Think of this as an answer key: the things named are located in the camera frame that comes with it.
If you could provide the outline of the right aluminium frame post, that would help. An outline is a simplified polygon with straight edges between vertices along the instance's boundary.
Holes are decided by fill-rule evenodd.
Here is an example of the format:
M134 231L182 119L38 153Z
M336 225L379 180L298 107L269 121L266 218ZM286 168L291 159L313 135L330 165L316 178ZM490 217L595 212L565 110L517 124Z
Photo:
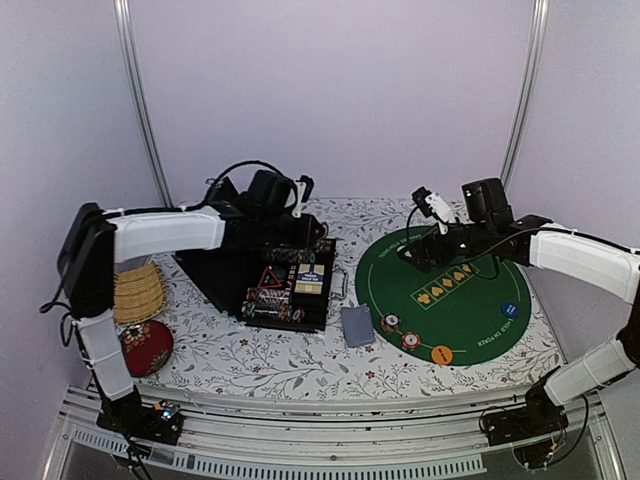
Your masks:
M500 180L505 190L508 190L516 171L519 150L524 137L526 122L543 54L549 8L549 0L535 0L533 2L524 70L516 103L516 110L500 169Z

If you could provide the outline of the floral tablecloth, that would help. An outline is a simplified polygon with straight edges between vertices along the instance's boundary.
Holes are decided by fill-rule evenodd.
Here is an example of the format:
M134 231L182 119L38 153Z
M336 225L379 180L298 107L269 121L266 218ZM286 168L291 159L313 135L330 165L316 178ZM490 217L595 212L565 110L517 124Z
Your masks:
M347 347L340 310L357 303L355 273L366 248L384 234L425 224L404 199L316 199L306 210L329 225L337 240L332 301L324 332L307 334L250 328L218 312L171 255L152 262L162 271L167 304L157 320L171 330L174 351L140 386L195 394L291 400L377 400L430 397L525 387L564 358L539 302L524 336L502 356L476 366L439 366L391 346L383 339Z

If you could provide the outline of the blue playing card deck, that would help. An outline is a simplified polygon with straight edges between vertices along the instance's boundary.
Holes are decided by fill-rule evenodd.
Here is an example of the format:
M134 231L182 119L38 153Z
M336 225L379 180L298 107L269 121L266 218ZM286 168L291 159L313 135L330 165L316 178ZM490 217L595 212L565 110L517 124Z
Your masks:
M375 341L375 329L368 306L344 307L340 311L343 334L349 348L368 346Z

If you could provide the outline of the red embroidered round cushion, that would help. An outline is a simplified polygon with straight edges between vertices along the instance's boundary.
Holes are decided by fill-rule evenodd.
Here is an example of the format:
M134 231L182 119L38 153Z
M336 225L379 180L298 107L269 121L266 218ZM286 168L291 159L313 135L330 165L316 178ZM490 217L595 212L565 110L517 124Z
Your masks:
M134 378L148 377L158 372L173 352L171 330L156 320L125 328L119 339L126 366Z

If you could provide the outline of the poker chip row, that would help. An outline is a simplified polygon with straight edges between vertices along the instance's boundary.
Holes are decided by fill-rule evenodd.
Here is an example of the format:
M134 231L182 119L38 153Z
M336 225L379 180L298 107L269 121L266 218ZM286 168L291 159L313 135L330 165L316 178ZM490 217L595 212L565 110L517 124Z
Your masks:
M289 264L301 264L301 263L322 263L327 261L333 255L331 247L309 247L303 249L293 248L263 248L261 250L262 259L269 262L276 263L289 263Z
M288 323L300 323L305 310L292 303L291 293L287 290L249 288L241 306L245 318L268 318Z

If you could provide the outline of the black poker chip case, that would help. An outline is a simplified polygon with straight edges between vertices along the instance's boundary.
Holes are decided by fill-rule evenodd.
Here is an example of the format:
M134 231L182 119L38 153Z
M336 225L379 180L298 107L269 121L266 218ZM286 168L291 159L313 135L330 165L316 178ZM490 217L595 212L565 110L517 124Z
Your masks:
M301 210L313 190L261 169L244 192L229 177L205 195L227 221L223 245L182 250L173 258L220 312L248 326L307 333L326 328L336 241L329 227Z

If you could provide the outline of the poker chip row near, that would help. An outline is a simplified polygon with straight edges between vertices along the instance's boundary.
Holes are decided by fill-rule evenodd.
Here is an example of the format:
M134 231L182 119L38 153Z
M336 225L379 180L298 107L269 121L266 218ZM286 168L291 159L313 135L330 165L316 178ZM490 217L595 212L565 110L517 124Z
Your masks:
M268 318L288 323L300 323L305 310L292 303L291 293L287 290L249 288L241 306L245 318Z

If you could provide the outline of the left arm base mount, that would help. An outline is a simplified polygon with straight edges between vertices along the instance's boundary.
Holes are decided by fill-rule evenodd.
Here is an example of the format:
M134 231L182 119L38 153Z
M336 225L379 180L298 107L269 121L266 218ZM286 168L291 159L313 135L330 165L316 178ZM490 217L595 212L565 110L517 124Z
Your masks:
M160 400L145 406L137 391L118 400L103 400L96 425L127 438L176 446L184 416L179 404Z

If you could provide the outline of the left aluminium frame post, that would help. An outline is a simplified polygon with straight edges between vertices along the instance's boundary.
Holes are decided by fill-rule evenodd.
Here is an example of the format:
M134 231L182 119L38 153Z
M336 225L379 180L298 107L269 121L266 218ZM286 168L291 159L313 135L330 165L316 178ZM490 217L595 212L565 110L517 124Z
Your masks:
M115 0L113 4L125 71L128 77L144 148L149 161L152 179L161 204L165 207L173 207L174 202L170 192L169 182L160 158L144 92L141 68L134 38L130 2L127 0Z

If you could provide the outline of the orange big blind button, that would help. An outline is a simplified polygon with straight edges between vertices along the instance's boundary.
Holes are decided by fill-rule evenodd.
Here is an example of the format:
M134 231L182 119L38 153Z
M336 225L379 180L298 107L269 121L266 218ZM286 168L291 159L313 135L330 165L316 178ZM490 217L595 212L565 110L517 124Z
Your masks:
M437 365L450 365L454 359L453 351L444 345L439 345L431 350L432 361Z

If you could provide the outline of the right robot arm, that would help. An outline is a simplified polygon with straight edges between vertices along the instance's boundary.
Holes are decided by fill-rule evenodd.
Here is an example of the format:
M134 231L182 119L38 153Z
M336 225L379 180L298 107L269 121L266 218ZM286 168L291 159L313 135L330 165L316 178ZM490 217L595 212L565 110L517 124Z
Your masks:
M638 369L639 251L544 216L516 218L498 178L467 183L462 193L466 220L439 194L413 192L416 210L437 225L402 247L400 257L422 272L486 255L530 269L570 355L528 390L518 412L517 427L537 436L556 408Z

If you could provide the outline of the red triangle all-in marker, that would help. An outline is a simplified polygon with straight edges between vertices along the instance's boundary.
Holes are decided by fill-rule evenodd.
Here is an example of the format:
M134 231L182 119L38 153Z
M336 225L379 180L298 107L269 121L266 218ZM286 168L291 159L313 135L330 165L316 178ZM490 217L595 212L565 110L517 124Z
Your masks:
M261 276L258 283L259 289L280 289L282 287L281 282L277 279L276 273L271 266L267 266Z

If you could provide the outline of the aluminium frame post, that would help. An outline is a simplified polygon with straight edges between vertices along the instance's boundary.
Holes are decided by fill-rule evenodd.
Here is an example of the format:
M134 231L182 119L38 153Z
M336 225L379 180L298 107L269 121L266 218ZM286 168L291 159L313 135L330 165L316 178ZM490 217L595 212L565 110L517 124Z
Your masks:
M516 171L519 150L524 137L526 122L543 54L549 8L549 0L535 0L533 2L524 70L516 103L516 110L500 169L500 180L505 190L508 190Z
M130 2L127 0L115 0L113 4L125 71L128 77L144 148L149 161L152 179L161 204L165 207L173 207L174 202L170 192L169 182L160 158L144 92L141 68L134 38Z

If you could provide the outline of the woven wicker basket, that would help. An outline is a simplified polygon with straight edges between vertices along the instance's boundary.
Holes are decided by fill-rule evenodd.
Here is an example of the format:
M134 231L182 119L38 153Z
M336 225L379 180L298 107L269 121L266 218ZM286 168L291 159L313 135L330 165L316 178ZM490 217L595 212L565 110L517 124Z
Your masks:
M114 320L129 326L152 319L167 303L162 272L157 264L114 275Z

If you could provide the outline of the purple black chip stack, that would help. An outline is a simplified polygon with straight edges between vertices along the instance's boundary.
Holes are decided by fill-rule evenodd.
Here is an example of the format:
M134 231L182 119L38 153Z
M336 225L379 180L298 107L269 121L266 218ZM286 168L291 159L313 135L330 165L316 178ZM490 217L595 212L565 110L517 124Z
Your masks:
M401 318L393 313L381 318L381 327L387 333L397 333L401 325Z

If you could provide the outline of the poker chip row far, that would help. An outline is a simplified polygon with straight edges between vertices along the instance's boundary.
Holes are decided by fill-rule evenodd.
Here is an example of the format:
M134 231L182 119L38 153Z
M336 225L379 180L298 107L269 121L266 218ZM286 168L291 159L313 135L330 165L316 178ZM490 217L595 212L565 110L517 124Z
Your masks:
M261 250L262 259L269 262L276 263L289 263L289 264L301 264L301 263L322 263L327 261L333 255L331 247L309 247L303 249L293 248L263 248Z

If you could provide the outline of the front aluminium rail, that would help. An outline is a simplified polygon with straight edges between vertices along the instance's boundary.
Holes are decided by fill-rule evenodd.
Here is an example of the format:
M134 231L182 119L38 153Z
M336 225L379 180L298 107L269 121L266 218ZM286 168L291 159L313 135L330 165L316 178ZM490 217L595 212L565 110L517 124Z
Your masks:
M142 386L145 402L178 403L178 443L142 445L154 479L627 479L600 398L566 409L552 465L518 457L541 437L493 445L480 424L524 402L522 388L378 400L282 400Z

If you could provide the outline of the blue small blind button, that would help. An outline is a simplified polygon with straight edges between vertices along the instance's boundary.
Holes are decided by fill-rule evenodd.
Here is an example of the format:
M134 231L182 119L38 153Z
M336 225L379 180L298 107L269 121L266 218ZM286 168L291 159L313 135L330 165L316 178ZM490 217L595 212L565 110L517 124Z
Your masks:
M501 305L502 314L509 319L515 319L520 315L520 308L512 302L505 302Z

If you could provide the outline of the boxed playing cards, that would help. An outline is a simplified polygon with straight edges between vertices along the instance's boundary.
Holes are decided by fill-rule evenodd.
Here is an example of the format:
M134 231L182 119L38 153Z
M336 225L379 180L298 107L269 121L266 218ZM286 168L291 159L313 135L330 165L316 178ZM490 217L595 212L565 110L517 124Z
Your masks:
M301 263L295 276L294 292L297 294L321 295L325 280L325 266Z

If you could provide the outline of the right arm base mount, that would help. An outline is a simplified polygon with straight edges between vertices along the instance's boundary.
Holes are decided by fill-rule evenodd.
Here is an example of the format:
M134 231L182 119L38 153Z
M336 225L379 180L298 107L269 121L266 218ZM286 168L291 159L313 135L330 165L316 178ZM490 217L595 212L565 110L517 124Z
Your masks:
M491 407L479 418L479 428L490 446L531 440L548 435L544 441L516 447L516 461L529 470L548 467L558 452L569 426L564 408L544 395L528 395L518 408Z

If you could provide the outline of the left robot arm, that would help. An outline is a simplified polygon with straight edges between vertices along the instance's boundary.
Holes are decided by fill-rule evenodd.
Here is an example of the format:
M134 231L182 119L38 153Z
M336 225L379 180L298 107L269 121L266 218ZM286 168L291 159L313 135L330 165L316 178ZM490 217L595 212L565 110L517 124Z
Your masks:
M148 426L148 412L135 398L117 327L127 308L145 321L166 301L160 272L124 265L156 254L180 251L242 251L264 247L308 248L326 232L302 207L314 189L312 178L285 176L257 165L247 189L233 188L223 172L196 204L178 207L103 209L81 205L57 259L58 291L67 300L84 361L111 419L128 434Z

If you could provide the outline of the green poker felt mat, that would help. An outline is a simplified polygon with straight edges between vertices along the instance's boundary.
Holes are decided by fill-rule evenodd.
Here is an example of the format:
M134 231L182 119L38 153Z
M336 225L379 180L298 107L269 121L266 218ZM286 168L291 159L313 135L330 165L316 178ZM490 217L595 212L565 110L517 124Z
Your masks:
M431 363L434 347L449 347L454 359L445 366L481 364L507 353L525 334L532 313L532 296L520 269L484 256L470 263L456 259L452 266L423 273L400 260L397 249L425 231L413 227L390 233L369 246L358 262L356 297L369 307L376 331L402 352ZM519 306L517 318L502 314L505 302ZM390 313L401 318L397 333L381 327L381 318ZM420 335L419 348L402 347L408 332Z

